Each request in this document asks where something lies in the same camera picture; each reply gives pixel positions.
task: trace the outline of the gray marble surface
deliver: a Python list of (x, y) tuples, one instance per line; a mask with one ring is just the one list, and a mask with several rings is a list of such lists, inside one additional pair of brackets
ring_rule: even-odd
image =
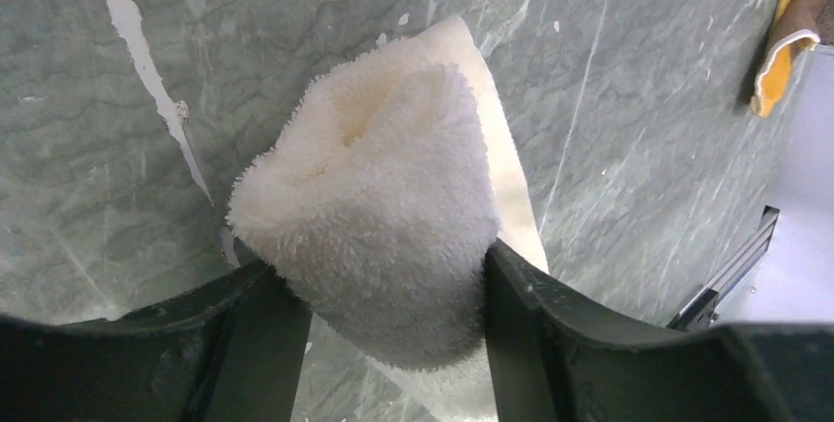
[[(117, 316), (227, 272), (231, 183), (309, 81), (452, 14), (552, 274), (651, 323), (752, 232), (792, 118), (744, 106), (776, 0), (125, 1), (0, 0), (4, 312)], [(315, 322), (293, 420), (432, 417)]]

